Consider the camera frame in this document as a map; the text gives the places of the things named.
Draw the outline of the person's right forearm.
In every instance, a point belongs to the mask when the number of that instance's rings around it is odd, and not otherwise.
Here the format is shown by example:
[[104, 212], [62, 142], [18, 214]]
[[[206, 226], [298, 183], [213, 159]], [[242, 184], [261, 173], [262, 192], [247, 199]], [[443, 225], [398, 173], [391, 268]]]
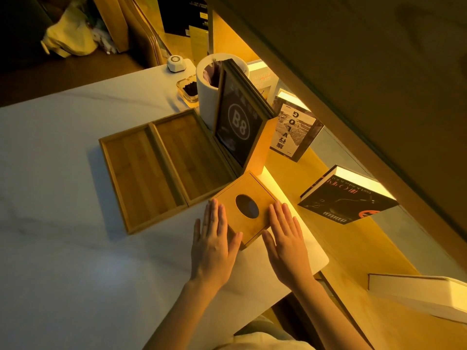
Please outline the person's right forearm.
[[326, 350], [372, 350], [314, 278], [291, 288]]

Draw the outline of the wooden chair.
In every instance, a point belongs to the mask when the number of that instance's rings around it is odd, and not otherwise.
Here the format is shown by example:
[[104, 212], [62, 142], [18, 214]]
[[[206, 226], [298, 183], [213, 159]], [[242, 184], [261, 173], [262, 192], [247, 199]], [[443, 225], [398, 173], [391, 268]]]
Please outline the wooden chair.
[[93, 0], [118, 52], [138, 49], [150, 67], [166, 64], [162, 41], [135, 0]]

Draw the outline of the person's left hand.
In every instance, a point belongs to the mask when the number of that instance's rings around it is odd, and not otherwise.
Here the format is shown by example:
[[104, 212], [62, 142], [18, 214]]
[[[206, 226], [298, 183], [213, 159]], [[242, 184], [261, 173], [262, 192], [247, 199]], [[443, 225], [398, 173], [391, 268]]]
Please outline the person's left hand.
[[202, 279], [222, 284], [229, 280], [235, 260], [228, 258], [228, 220], [225, 207], [219, 206], [218, 234], [208, 237], [209, 204], [201, 219], [201, 239], [191, 247], [191, 280]]

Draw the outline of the black sign in wooden frame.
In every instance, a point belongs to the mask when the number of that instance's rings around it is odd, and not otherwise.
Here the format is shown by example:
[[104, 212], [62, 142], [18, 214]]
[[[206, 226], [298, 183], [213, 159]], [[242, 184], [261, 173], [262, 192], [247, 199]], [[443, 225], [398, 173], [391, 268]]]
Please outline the black sign in wooden frame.
[[233, 59], [222, 61], [213, 138], [235, 176], [261, 175], [277, 114]]

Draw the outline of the wide bamboo tray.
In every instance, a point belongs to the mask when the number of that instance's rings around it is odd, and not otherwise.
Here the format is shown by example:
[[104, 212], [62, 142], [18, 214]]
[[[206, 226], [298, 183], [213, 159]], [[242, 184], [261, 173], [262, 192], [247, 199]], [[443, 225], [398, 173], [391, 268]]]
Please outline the wide bamboo tray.
[[237, 179], [195, 109], [150, 122], [156, 143], [188, 206], [210, 199]]

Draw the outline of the thick white book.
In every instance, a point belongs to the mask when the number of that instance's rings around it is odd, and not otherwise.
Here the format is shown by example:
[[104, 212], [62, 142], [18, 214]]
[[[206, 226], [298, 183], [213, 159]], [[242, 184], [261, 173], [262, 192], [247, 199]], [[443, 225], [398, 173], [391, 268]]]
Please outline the thick white book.
[[368, 291], [408, 308], [467, 325], [467, 283], [441, 276], [368, 274]]

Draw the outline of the wooden wall shelf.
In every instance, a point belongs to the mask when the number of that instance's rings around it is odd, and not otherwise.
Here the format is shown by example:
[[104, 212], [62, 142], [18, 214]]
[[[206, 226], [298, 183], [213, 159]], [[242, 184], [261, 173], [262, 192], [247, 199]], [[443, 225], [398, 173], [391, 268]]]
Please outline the wooden wall shelf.
[[206, 0], [467, 271], [467, 0]]

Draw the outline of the white cylindrical bin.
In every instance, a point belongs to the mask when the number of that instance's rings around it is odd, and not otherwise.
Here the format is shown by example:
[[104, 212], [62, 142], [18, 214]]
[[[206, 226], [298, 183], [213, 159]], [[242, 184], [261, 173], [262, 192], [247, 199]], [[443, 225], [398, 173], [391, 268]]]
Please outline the white cylindrical bin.
[[199, 113], [210, 131], [213, 131], [215, 112], [218, 102], [218, 88], [214, 88], [208, 84], [203, 78], [203, 69], [214, 60], [226, 60], [233, 59], [235, 63], [240, 67], [244, 74], [249, 76], [249, 69], [247, 63], [233, 54], [228, 53], [215, 53], [207, 55], [202, 58], [196, 67], [196, 81], [198, 88], [198, 100], [199, 100]]

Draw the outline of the wooden tissue box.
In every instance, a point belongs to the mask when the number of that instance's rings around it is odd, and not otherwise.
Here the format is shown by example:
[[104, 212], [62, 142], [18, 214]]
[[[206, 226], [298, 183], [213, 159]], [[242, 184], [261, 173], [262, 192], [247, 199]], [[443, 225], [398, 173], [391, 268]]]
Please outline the wooden tissue box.
[[269, 206], [274, 204], [276, 197], [251, 171], [245, 172], [214, 198], [225, 207], [228, 238], [243, 233], [241, 251], [270, 227]]

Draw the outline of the black cardboard box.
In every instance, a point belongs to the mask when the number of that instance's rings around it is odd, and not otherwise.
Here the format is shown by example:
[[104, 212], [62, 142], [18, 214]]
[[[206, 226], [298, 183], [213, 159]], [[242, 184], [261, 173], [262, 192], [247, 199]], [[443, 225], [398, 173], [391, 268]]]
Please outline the black cardboard box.
[[208, 30], [205, 0], [157, 0], [164, 32], [190, 37], [190, 26]]

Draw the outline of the yellow cloth bag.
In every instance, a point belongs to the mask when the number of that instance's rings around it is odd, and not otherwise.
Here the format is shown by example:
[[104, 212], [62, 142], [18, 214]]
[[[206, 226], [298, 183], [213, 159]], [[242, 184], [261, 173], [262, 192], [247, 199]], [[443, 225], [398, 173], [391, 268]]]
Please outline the yellow cloth bag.
[[40, 43], [46, 54], [56, 53], [62, 58], [90, 55], [98, 47], [86, 15], [74, 3], [66, 8], [59, 22], [46, 30]]

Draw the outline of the book with photo cover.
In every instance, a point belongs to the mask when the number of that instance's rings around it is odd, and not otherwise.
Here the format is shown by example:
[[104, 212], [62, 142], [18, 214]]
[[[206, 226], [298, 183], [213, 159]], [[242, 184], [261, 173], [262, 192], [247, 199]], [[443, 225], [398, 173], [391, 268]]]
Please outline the book with photo cover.
[[278, 119], [270, 149], [298, 162], [324, 124], [298, 97], [284, 89], [279, 89], [272, 109]]

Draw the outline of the person's light trousers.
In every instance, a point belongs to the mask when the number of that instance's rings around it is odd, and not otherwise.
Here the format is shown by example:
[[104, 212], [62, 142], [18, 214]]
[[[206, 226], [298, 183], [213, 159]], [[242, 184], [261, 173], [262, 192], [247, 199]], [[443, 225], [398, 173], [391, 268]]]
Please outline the person's light trousers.
[[260, 315], [213, 350], [316, 350]]

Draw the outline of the dark bin liner bag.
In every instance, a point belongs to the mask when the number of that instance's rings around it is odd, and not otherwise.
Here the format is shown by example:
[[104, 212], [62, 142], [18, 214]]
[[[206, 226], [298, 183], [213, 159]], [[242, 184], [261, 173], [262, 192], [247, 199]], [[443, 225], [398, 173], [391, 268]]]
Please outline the dark bin liner bag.
[[203, 78], [214, 88], [219, 87], [222, 62], [223, 60], [214, 60], [203, 69]]

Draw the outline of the glass ashtray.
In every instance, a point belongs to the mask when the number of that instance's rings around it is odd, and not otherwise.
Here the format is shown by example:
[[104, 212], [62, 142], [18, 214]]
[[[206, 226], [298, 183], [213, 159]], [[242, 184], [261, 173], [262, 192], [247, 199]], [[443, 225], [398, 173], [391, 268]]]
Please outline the glass ashtray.
[[192, 75], [178, 81], [176, 87], [178, 96], [187, 106], [190, 108], [196, 108], [199, 106], [196, 75]]

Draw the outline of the person's right hand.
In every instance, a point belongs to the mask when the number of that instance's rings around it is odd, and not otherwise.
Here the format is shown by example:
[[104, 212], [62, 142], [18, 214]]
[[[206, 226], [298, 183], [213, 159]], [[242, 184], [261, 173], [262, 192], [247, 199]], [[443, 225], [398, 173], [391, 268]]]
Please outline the person's right hand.
[[294, 245], [293, 236], [280, 237], [275, 234], [275, 203], [269, 206], [271, 235], [277, 246], [278, 260], [270, 260], [278, 280], [291, 290], [292, 287], [314, 278], [305, 246]]

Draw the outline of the white call button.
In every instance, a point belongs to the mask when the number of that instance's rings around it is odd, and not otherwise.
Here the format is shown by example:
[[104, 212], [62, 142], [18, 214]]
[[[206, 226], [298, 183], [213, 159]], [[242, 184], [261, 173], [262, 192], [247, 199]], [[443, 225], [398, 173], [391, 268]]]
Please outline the white call button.
[[167, 67], [170, 72], [178, 73], [186, 70], [186, 63], [183, 57], [178, 55], [172, 55], [167, 58]]

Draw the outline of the black paperback book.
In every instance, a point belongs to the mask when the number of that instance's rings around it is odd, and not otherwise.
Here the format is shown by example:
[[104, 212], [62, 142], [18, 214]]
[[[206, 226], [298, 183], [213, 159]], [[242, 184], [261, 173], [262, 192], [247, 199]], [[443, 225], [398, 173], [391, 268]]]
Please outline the black paperback book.
[[348, 224], [398, 206], [395, 197], [377, 180], [332, 166], [300, 195], [301, 206], [339, 224]]

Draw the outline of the white hardcover book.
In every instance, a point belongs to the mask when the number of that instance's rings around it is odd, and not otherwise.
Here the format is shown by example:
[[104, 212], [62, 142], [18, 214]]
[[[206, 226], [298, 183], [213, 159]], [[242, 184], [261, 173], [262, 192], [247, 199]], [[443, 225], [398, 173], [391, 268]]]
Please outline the white hardcover book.
[[272, 105], [277, 93], [278, 76], [262, 60], [251, 61], [247, 65], [249, 69], [249, 80], [267, 103]]

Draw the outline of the narrow bamboo tray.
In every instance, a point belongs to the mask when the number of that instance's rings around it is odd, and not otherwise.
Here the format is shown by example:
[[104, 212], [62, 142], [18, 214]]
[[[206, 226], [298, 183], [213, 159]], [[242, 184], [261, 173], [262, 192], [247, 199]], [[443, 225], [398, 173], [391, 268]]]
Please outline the narrow bamboo tray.
[[150, 122], [99, 139], [128, 235], [188, 208], [184, 188]]

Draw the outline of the person's left forearm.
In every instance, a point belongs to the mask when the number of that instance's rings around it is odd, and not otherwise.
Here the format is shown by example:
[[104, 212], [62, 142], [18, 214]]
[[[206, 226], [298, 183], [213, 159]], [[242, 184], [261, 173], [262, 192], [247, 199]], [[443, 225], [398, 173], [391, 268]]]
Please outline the person's left forearm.
[[221, 287], [220, 283], [202, 279], [187, 281], [142, 350], [186, 350], [207, 306]]

